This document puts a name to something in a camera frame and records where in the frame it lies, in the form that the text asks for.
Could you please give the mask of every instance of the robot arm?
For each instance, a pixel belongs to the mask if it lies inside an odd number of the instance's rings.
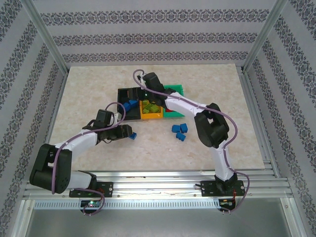
[[[200,105],[201,107],[207,107],[220,111],[219,107],[214,103],[210,105],[200,104],[185,98],[173,89],[164,88],[155,73],[139,75],[138,79],[140,82],[144,82],[148,89],[162,92],[170,96],[184,98],[186,101],[192,102],[195,105]],[[185,102],[181,99],[157,95],[151,92],[147,92],[147,94],[150,102],[162,106],[165,109],[177,111],[187,117],[194,118],[198,137],[204,145],[210,148],[215,162],[215,180],[217,181],[216,185],[223,193],[225,190],[228,190],[232,183],[237,180],[237,175],[232,172],[229,167],[227,167],[224,159],[223,146],[227,142],[229,131],[229,127],[224,117],[217,113],[197,108],[197,106],[190,105],[188,102]],[[226,151],[226,155],[228,163],[231,163],[231,158],[228,151]]]
[[[106,110],[99,110],[96,119],[92,120],[87,126],[83,127],[79,134],[87,131],[98,130],[110,127],[117,124],[121,115]],[[71,171],[71,163],[81,153],[99,144],[101,141],[118,140],[132,135],[132,128],[125,124],[119,125],[112,129],[105,131],[91,132],[78,137],[77,139],[69,142],[61,150],[58,162],[56,164],[55,176],[55,191],[60,194],[66,189],[96,189],[97,179],[96,176],[83,171]],[[52,173],[53,168],[49,163],[54,163],[58,149],[65,142],[55,145],[44,144],[40,147],[38,156],[35,160],[33,170],[30,176],[30,183],[32,185],[47,189],[51,191]]]

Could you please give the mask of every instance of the decorative stripe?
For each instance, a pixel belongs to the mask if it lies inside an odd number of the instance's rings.
[[[268,87],[268,83],[258,59],[254,61],[253,68],[259,80],[261,89],[263,91],[268,109],[270,111],[271,118],[273,119],[278,139],[281,143],[281,147],[283,149],[285,159],[288,163],[289,171],[291,175],[293,176],[295,187],[297,188],[298,194],[300,195],[300,200],[305,209],[306,217],[309,219],[309,224],[311,226],[311,230],[313,234],[316,235],[316,217],[315,217],[316,210],[314,208],[315,204],[313,204],[312,196],[308,193],[309,189],[306,187],[306,180],[304,179],[304,175],[302,174],[301,167],[298,165],[296,155],[293,152],[291,142],[288,139],[286,129],[284,128],[284,124],[280,116],[279,110],[276,106],[276,102],[273,98],[273,95],[271,94],[270,91],[265,90],[265,87]],[[255,95],[255,98],[259,106],[259,102],[256,95]]]
[[[5,236],[5,232],[8,229],[9,222],[11,220],[11,215],[13,213],[14,207],[17,203],[18,194],[21,189],[22,180],[24,179],[25,172],[27,170],[27,166],[29,164],[30,158],[33,157],[33,148],[36,142],[36,137],[40,130],[40,125],[42,123],[42,119],[45,114],[45,110],[49,101],[50,94],[52,92],[54,83],[56,81],[56,76],[58,74],[59,68],[56,63],[53,64],[53,67],[49,73],[49,77],[47,79],[46,86],[43,90],[41,99],[38,104],[38,108],[33,118],[33,123],[29,130],[29,134],[27,136],[27,140],[25,142],[25,146],[23,147],[23,152],[21,153],[21,157],[19,159],[19,164],[16,166],[16,170],[14,172],[14,178],[12,180],[12,184],[10,185],[9,192],[6,195],[8,198],[4,201],[4,208],[1,210],[0,216],[0,236]],[[61,86],[63,82],[60,83],[60,87],[58,90],[57,99],[59,96],[59,92],[61,91]]]
[[[183,61],[183,60],[244,60],[247,52],[145,52],[145,53],[80,53],[63,54],[66,63]]]
[[[277,158],[276,153],[275,153],[275,151],[274,151],[274,148],[273,148],[273,146],[272,146],[272,142],[271,142],[271,140],[270,140],[270,136],[269,136],[269,133],[268,133],[267,125],[266,125],[266,122],[263,120],[263,114],[262,114],[262,111],[261,111],[261,109],[260,109],[260,107],[259,107],[259,104],[258,104],[258,109],[259,109],[260,116],[261,116],[261,118],[262,118],[263,126],[265,127],[265,130],[266,130],[266,132],[267,132],[267,137],[268,137],[268,139],[269,139],[269,144],[270,144],[270,146],[271,146],[271,151],[272,151],[272,153],[273,153],[273,157],[274,157],[274,159],[275,159],[275,161],[276,161],[276,166],[277,166],[278,172],[280,173],[280,175],[281,175],[281,177],[282,177],[282,172],[281,172],[281,169],[280,169],[280,165],[278,164],[278,158]]]
[[[316,74],[310,67],[309,61],[304,56],[304,52],[301,50],[298,42],[296,41],[293,33],[290,31],[289,26],[281,16],[276,21],[274,28],[282,40],[284,48],[287,51],[288,56],[292,60],[292,64],[295,66],[297,74],[301,77],[303,85],[308,92],[309,97],[315,104],[316,108]]]
[[[11,154],[11,150],[13,149],[15,139],[20,130],[20,126],[29,107],[32,95],[34,93],[37,82],[40,79],[40,74],[42,73],[48,55],[49,50],[44,43],[34,63],[29,78],[25,84],[19,102],[16,105],[16,109],[13,112],[12,120],[9,122],[8,128],[6,129],[7,133],[3,136],[3,141],[1,142],[0,178],[2,177],[2,172],[5,169],[5,164]]]
[[[257,33],[163,33],[54,36],[57,46],[140,43],[253,43]]]
[[[0,10],[0,42],[11,27],[16,16],[22,9],[19,0],[7,0]]]
[[[276,82],[279,85],[287,108],[292,116],[292,120],[296,127],[296,131],[299,133],[299,137],[304,145],[305,151],[308,153],[307,157],[310,159],[311,165],[314,167],[314,172],[316,172],[316,141],[311,135],[311,130],[308,127],[305,117],[302,114],[300,105],[297,103],[294,93],[290,83],[288,82],[285,73],[281,67],[281,64],[274,52],[269,40],[266,40],[262,49],[266,55],[266,58],[270,64],[270,68],[276,77]]]
[[[264,22],[268,9],[135,10],[42,13],[47,26],[165,23],[165,22]]]
[[[29,49],[34,41],[35,36],[37,35],[37,30],[34,24],[30,21],[27,25],[25,31],[23,32],[22,37],[20,38],[16,48],[12,53],[12,57],[9,59],[9,62],[6,64],[6,68],[1,74],[0,80],[0,110],[2,105],[5,102],[7,94],[11,90],[12,83],[15,81],[20,67],[24,62],[26,54],[29,52]]]
[[[292,6],[301,17],[306,28],[316,40],[316,7],[311,0],[291,0]]]

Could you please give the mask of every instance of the wire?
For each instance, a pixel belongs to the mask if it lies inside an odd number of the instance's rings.
[[[246,191],[245,191],[245,194],[243,195],[242,199],[240,200],[240,202],[238,203],[238,205],[235,207],[235,209],[229,211],[228,213],[231,213],[231,212],[234,212],[236,211],[240,205],[243,203],[247,193],[248,193],[248,190],[249,190],[249,187],[250,187],[250,179],[249,179],[249,176],[247,174],[244,174],[244,173],[241,173],[239,171],[236,171],[234,170],[233,168],[231,168],[231,166],[229,165],[228,163],[228,160],[227,160],[227,155],[226,155],[226,147],[231,144],[237,137],[237,134],[238,134],[238,128],[237,128],[237,124],[235,123],[235,121],[230,117],[228,116],[227,114],[221,112],[221,111],[218,111],[218,110],[214,110],[214,109],[210,109],[210,108],[207,108],[207,107],[204,107],[204,106],[200,106],[200,105],[197,105],[196,103],[193,103],[189,100],[186,100],[185,98],[183,97],[179,97],[179,96],[174,96],[174,95],[169,95],[169,94],[165,94],[165,93],[162,93],[162,92],[158,92],[158,91],[155,91],[155,90],[151,90],[151,89],[148,89],[147,87],[145,87],[144,85],[142,85],[138,80],[137,78],[135,77],[136,73],[137,72],[142,72],[142,74],[145,73],[144,70],[142,69],[136,69],[134,72],[133,72],[133,79],[134,81],[136,82],[136,84],[138,84],[141,88],[143,88],[144,90],[146,91],[149,91],[151,93],[154,93],[154,94],[157,94],[157,95],[163,95],[163,96],[167,96],[167,97],[171,97],[171,98],[174,98],[174,99],[177,99],[177,100],[182,100],[186,103],[188,103],[189,105],[192,105],[192,106],[195,106],[197,107],[198,109],[204,109],[204,110],[208,110],[208,111],[211,111],[211,112],[214,112],[214,113],[217,113],[217,114],[220,114],[224,117],[226,117],[234,126],[234,129],[235,129],[235,134],[233,135],[233,137],[223,146],[223,154],[224,154],[224,159],[225,159],[225,163],[227,165],[227,167],[229,168],[229,170],[231,170],[232,172],[236,173],[236,174],[239,174],[239,175],[242,175],[244,177],[246,177],[247,179],[247,188],[246,188]]]
[[[236,190],[234,189],[233,190],[233,203],[236,202]]]
[[[110,105],[112,104],[118,104],[120,106],[122,106],[123,108],[123,118],[121,119],[121,121],[119,121],[117,124],[115,125],[112,125],[110,127],[106,127],[106,128],[100,128],[100,129],[96,129],[96,130],[91,130],[91,131],[87,131],[87,132],[84,132],[84,133],[79,133],[77,134],[76,136],[73,136],[72,138],[68,139],[66,142],[64,142],[60,148],[57,150],[57,153],[55,155],[55,160],[54,160],[54,166],[53,166],[53,174],[52,174],[52,179],[51,179],[51,193],[52,194],[55,194],[55,181],[56,181],[56,170],[57,170],[57,162],[58,162],[58,157],[59,157],[59,154],[60,154],[60,151],[70,142],[74,141],[75,139],[81,137],[81,136],[84,136],[86,134],[89,134],[89,133],[93,133],[93,132],[102,132],[102,131],[106,131],[106,130],[109,130],[111,128],[114,128],[114,127],[117,127],[119,126],[125,119],[125,116],[126,116],[126,109],[125,107],[119,103],[119,102],[112,102],[110,103],[106,108],[108,108]]]
[[[102,140],[102,142],[104,142],[105,144],[110,144],[112,142],[112,140],[110,140],[109,142],[106,142],[105,140]]]
[[[87,207],[89,207],[89,206],[88,206],[88,205],[84,206],[84,208],[83,208],[83,210],[82,210],[82,212],[83,212],[84,215],[93,216],[93,215],[97,214],[98,212],[100,212],[101,209],[104,207],[104,204],[105,204],[105,197],[104,197],[104,194],[103,194],[103,193],[101,193],[101,192],[99,192],[99,191],[96,191],[96,190],[92,190],[92,189],[79,189],[79,188],[78,188],[78,189],[76,189],[76,190],[78,190],[78,191],[91,192],[91,193],[99,194],[99,195],[101,196],[101,202],[102,202],[101,206],[100,206],[96,211],[94,211],[94,212],[92,212],[92,213],[89,213],[89,214],[85,212],[85,209],[86,209]]]

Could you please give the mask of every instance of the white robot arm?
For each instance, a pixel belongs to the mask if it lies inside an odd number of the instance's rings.
[[[174,95],[179,98],[181,97],[185,98],[184,96],[180,95],[178,92],[173,92],[170,95]],[[200,105],[202,107],[206,107],[205,104],[194,102],[188,98],[185,98],[185,99],[197,105]],[[179,112],[183,114],[184,116],[187,116],[190,118],[194,118],[197,115],[197,113],[203,112],[203,109],[199,109],[195,106],[189,105],[188,103],[182,100],[174,99],[172,97],[167,97],[165,99],[165,105],[169,110]],[[227,167],[225,163],[224,154],[223,154],[223,146],[225,145],[225,143],[226,141],[223,141],[222,143],[219,144],[218,148],[215,148],[215,147],[210,148],[213,160],[215,162],[215,175],[216,177],[218,177],[219,179],[223,181],[229,180],[234,175],[234,173]],[[231,157],[228,151],[226,151],[226,156],[227,156],[228,163],[231,163]]]
[[[121,119],[120,113],[113,113],[106,110],[99,110],[96,119],[92,120],[87,126],[83,127],[77,139],[67,143],[61,142],[55,145],[43,144],[38,152],[33,170],[30,176],[32,185],[50,190],[52,189],[53,168],[49,163],[54,163],[54,159],[58,149],[66,143],[62,148],[58,162],[54,165],[57,167],[55,175],[55,191],[62,193],[66,189],[92,189],[96,187],[96,176],[84,171],[71,171],[71,162],[80,154],[91,147],[94,147],[101,141],[118,140],[132,135],[132,128],[125,124],[113,127],[106,131],[94,130],[107,128],[118,123]]]

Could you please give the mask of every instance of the metal floor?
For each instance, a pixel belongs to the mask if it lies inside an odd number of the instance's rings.
[[[247,199],[240,210],[33,210],[28,237],[289,237],[279,198]]]

